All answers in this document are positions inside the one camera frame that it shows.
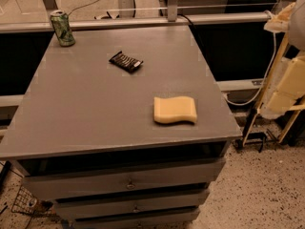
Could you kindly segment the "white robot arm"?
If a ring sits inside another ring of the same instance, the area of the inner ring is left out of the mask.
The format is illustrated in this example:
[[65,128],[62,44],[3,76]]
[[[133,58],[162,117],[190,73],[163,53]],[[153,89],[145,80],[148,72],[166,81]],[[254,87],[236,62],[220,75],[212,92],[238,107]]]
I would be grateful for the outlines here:
[[264,30],[288,33],[289,44],[305,51],[305,0],[296,0],[280,13],[273,14],[264,25]]

